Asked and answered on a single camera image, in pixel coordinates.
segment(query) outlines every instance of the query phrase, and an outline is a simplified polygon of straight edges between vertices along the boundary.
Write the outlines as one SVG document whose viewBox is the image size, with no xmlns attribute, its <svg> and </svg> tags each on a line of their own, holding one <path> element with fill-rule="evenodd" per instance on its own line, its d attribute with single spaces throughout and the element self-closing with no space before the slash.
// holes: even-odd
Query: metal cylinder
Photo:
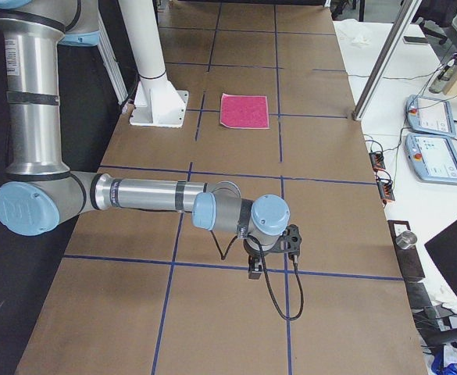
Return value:
<svg viewBox="0 0 457 375">
<path fill-rule="evenodd" d="M 377 58 L 376 64 L 370 73 L 369 79 L 367 80 L 366 86 L 360 95 L 359 101 L 353 110 L 353 119 L 360 121 L 365 114 L 367 107 L 372 100 L 374 93 L 376 92 L 377 86 L 383 77 L 384 71 L 386 70 L 387 64 L 390 61 L 393 52 L 395 51 L 398 42 L 402 39 L 403 33 L 407 29 L 407 26 L 411 23 L 412 18 L 416 14 L 417 9 L 422 0 L 405 0 L 400 12 L 398 13 L 397 19 L 391 28 L 386 41 L 384 42 L 383 48 Z"/>
<path fill-rule="evenodd" d="M 416 244 L 417 236 L 410 230 L 405 230 L 395 238 L 395 242 L 399 248 L 406 250 Z"/>
<path fill-rule="evenodd" d="M 190 212 L 206 184 L 185 181 L 116 179 L 104 174 L 95 189 L 100 209 L 111 206 Z"/>
<path fill-rule="evenodd" d="M 6 169 L 14 180 L 66 177 L 59 128 L 56 44 L 63 32 L 39 23 L 0 18 L 5 36 L 13 162 Z M 50 104 L 29 102 L 39 95 Z"/>
</svg>

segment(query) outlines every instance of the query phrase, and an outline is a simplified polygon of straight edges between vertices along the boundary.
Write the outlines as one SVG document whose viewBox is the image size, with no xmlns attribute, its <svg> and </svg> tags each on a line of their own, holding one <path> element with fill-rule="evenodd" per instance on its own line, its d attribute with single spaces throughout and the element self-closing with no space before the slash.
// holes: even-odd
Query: blue tape line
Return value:
<svg viewBox="0 0 457 375">
<path fill-rule="evenodd" d="M 264 31 L 264 30 L 236 30 L 236 29 L 219 29 L 216 24 L 216 28 L 208 27 L 173 27 L 173 26 L 159 26 L 159 29 L 172 29 L 172 30 L 203 30 L 203 31 L 230 31 L 238 33 L 262 33 L 262 34 L 273 34 L 275 31 Z M 305 31 L 277 31 L 278 34 L 296 34 L 296 35 L 326 35 L 335 37 L 336 34 L 331 33 L 309 33 Z"/>
<path fill-rule="evenodd" d="M 218 10 L 218 18 L 216 20 L 216 28 L 214 30 L 214 37 L 212 37 L 212 46 L 211 46 L 211 54 L 209 56 L 209 65 L 207 66 L 207 71 L 211 71 L 211 64 L 212 64 L 212 55 L 214 53 L 214 44 L 216 43 L 216 34 L 218 33 L 218 26 L 220 25 L 220 17 L 221 17 L 221 9 L 223 7 L 223 3 L 220 3 L 220 9 Z"/>
<path fill-rule="evenodd" d="M 347 119 L 348 116 L 336 116 L 336 115 L 297 115 L 297 114 L 290 114 L 290 113 L 280 113 L 279 116 L 286 116 L 286 117 L 319 117 L 324 119 Z"/>
<path fill-rule="evenodd" d="M 280 116 L 280 79 L 279 79 L 279 74 L 278 74 L 278 34 L 277 34 L 277 6 L 273 5 L 273 26 L 275 27 L 275 66 L 277 69 L 275 70 L 277 72 L 277 114 Z"/>
<path fill-rule="evenodd" d="M 348 278 L 348 279 L 403 281 L 402 277 L 358 275 L 358 274 L 353 274 L 353 273 L 328 273 L 328 272 L 314 272 L 314 271 L 303 271 L 303 270 L 300 270 L 299 274 L 300 275 L 310 275 L 310 276 L 344 277 L 344 278 Z"/>
<path fill-rule="evenodd" d="M 112 256 L 98 256 L 98 255 L 73 255 L 65 254 L 63 258 L 68 259 L 83 259 L 83 260 L 101 260 L 107 262 L 121 262 L 121 263 L 144 263 L 144 264 L 158 264 L 161 266 L 180 266 L 180 267 L 191 267 L 191 268 L 210 268 L 214 270 L 236 270 L 246 271 L 245 266 L 228 266 L 223 264 L 209 264 L 209 263 L 191 263 L 191 262 L 170 262 L 166 260 L 152 260 L 152 259 L 136 259 L 136 258 L 116 258 Z M 268 272 L 271 273 L 285 273 L 285 270 L 279 270 L 277 268 L 269 268 Z"/>
<path fill-rule="evenodd" d="M 100 168 L 108 168 L 113 170 L 144 170 L 148 172 L 168 172 L 168 173 L 188 173 L 187 170 L 168 170 L 163 168 L 142 168 L 139 166 L 108 166 L 108 165 L 101 165 Z"/>
<path fill-rule="evenodd" d="M 336 34 L 331 33 L 308 33 L 306 31 L 279 31 L 278 34 L 294 34 L 294 35 L 323 35 L 328 37 L 335 37 Z"/>
<path fill-rule="evenodd" d="M 200 113 L 198 114 L 197 120 L 197 130 L 195 131 L 195 141 L 198 141 L 198 133 L 200 132 L 200 122 L 202 120 L 202 110 L 204 109 L 204 101 L 205 101 L 205 91 L 202 93 L 202 102 L 200 104 Z"/>
<path fill-rule="evenodd" d="M 217 173 L 217 172 L 202 172 L 202 171 L 194 171 L 193 174 L 200 174 L 206 176 L 229 176 L 229 177 L 249 177 L 249 178 L 267 178 L 272 180 L 279 180 L 280 177 L 275 176 L 263 176 L 258 174 L 237 174 L 237 173 Z"/>
<path fill-rule="evenodd" d="M 167 173 L 190 173 L 192 175 L 204 175 L 204 176 L 228 176 L 228 177 L 247 177 L 247 178 L 262 178 L 271 180 L 289 180 L 289 181 L 312 181 L 312 182 L 324 182 L 328 184 L 354 184 L 354 185 L 372 185 L 376 186 L 375 182 L 365 181 L 349 181 L 349 180 L 328 180 L 323 178 L 312 178 L 312 177 L 286 177 L 286 176 L 265 176 L 262 174 L 246 174 L 246 173 L 221 173 L 221 172 L 204 172 L 200 170 L 163 170 L 160 168 L 143 168 L 138 166 L 107 166 L 102 165 L 101 168 L 109 168 L 116 170 L 143 170 L 149 172 L 167 172 Z"/>
<path fill-rule="evenodd" d="M 280 162 L 284 161 L 284 143 L 282 141 L 282 124 L 280 123 L 280 117 L 278 120 L 278 151 L 280 154 Z"/>
<path fill-rule="evenodd" d="M 362 181 L 347 181 L 347 180 L 326 180 L 320 178 L 308 178 L 308 177 L 284 177 L 285 180 L 289 181 L 313 181 L 313 182 L 325 182 L 328 184 L 353 184 L 353 185 L 372 185 L 376 186 L 375 182 L 362 182 Z"/>
<path fill-rule="evenodd" d="M 164 330 L 164 322 L 166 320 L 166 311 L 167 311 L 167 306 L 169 303 L 169 295 L 171 292 L 171 284 L 173 282 L 173 272 L 174 272 L 174 260 L 176 259 L 176 254 L 178 250 L 178 242 L 180 240 L 180 233 L 181 233 L 181 226 L 183 224 L 183 216 L 184 214 L 182 213 L 180 215 L 180 222 L 178 223 L 178 230 L 176 234 L 176 240 L 174 242 L 174 251 L 173 251 L 173 260 L 171 262 L 171 267 L 169 271 L 169 277 L 167 279 L 167 289 L 166 289 L 166 296 L 164 297 L 164 304 L 162 306 L 162 315 L 160 317 L 160 325 L 159 325 L 159 333 L 157 334 L 157 342 L 155 344 L 155 353 L 153 356 L 153 364 L 152 364 L 152 375 L 155 375 L 155 371 L 157 370 L 157 361 L 159 359 L 159 351 L 160 351 L 160 345 L 162 342 L 162 332 Z"/>
<path fill-rule="evenodd" d="M 97 256 L 97 255 L 74 255 L 65 254 L 63 258 L 68 259 L 85 259 L 85 260 L 106 260 L 112 262 L 123 262 L 123 263 L 145 263 L 145 264 L 160 264 L 164 266 L 170 266 L 172 263 L 165 260 L 151 260 L 151 259 L 135 259 L 135 258 L 116 258 L 113 256 Z"/>
<path fill-rule="evenodd" d="M 260 33 L 260 34 L 273 34 L 274 33 L 274 31 L 265 31 L 265 30 L 218 29 L 218 31 L 228 31 L 231 33 Z"/>
<path fill-rule="evenodd" d="M 290 316 L 291 307 L 289 302 L 289 272 L 287 267 L 287 256 L 284 255 L 284 269 L 285 269 L 285 315 Z M 285 322 L 287 330 L 287 373 L 292 375 L 292 341 L 291 341 L 291 322 L 287 320 Z"/>
</svg>

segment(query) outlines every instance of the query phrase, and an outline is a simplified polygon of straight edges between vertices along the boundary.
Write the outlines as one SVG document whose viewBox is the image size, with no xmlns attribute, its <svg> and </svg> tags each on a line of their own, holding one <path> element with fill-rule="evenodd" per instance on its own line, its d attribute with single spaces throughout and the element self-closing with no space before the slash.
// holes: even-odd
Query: pink cloth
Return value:
<svg viewBox="0 0 457 375">
<path fill-rule="evenodd" d="M 220 123 L 232 129 L 269 129 L 266 96 L 223 94 Z"/>
</svg>

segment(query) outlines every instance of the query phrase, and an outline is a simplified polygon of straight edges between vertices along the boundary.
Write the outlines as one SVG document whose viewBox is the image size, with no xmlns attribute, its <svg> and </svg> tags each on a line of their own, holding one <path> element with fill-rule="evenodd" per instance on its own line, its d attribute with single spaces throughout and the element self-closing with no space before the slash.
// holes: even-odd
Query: white desk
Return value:
<svg viewBox="0 0 457 375">
<path fill-rule="evenodd" d="M 388 23 L 353 23 L 335 22 L 341 54 L 345 61 L 352 94 L 355 102 L 365 87 L 367 78 L 376 62 L 377 56 L 391 29 Z M 362 34 L 369 42 L 362 47 L 352 44 L 352 40 Z M 423 36 L 417 25 L 410 25 L 406 35 Z M 406 45 L 403 42 L 396 48 L 385 77 L 416 77 L 433 72 L 440 64 L 429 45 Z M 409 95 L 417 94 L 429 77 L 415 80 L 383 79 L 376 94 L 362 119 L 364 134 L 379 141 L 384 148 L 393 148 L 398 144 L 399 133 L 404 125 L 405 101 Z M 430 97 L 445 98 L 444 95 L 424 94 Z M 457 98 L 451 100 L 452 112 L 457 120 Z M 445 302 L 457 312 L 457 298 L 441 276 L 429 257 L 424 244 L 457 220 L 457 186 L 428 184 L 420 182 L 407 161 L 404 144 L 395 163 L 395 152 L 385 153 L 388 172 L 395 176 L 396 201 L 389 203 L 384 210 L 388 220 L 408 220 L 412 231 L 418 237 L 419 253 L 426 279 L 423 281 L 428 294 L 435 302 Z"/>
</svg>

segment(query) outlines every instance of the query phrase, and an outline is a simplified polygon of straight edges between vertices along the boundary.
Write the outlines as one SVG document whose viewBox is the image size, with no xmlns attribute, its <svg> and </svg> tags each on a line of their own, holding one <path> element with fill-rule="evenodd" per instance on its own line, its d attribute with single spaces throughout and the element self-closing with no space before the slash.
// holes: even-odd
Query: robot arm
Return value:
<svg viewBox="0 0 457 375">
<path fill-rule="evenodd" d="M 176 113 L 184 111 L 185 103 L 167 80 L 152 1 L 120 0 L 120 5 L 137 60 L 145 117 L 176 126 Z M 56 45 L 98 42 L 97 0 L 0 0 L 0 29 L 14 157 L 6 169 L 12 181 L 0 187 L 0 221 L 10 230 L 42 234 L 81 213 L 112 207 L 169 210 L 191 213 L 196 227 L 244 239 L 252 278 L 259 276 L 267 253 L 297 260 L 301 238 L 296 226 L 287 225 L 290 211 L 280 197 L 264 195 L 253 202 L 228 182 L 119 179 L 73 172 L 63 163 Z M 141 46 L 136 30 L 147 35 L 150 49 Z"/>
</svg>

